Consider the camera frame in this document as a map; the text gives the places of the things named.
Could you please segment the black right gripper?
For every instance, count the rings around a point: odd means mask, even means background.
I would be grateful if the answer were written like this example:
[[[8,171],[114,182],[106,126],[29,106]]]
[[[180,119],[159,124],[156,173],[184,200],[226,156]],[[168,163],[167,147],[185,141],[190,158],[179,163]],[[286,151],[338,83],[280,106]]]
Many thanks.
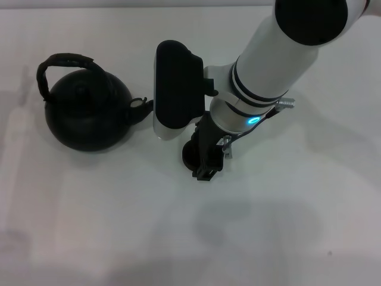
[[[196,124],[191,137],[192,176],[198,181],[209,181],[223,170],[222,146],[218,142],[224,132],[214,123],[211,113],[206,111]]]

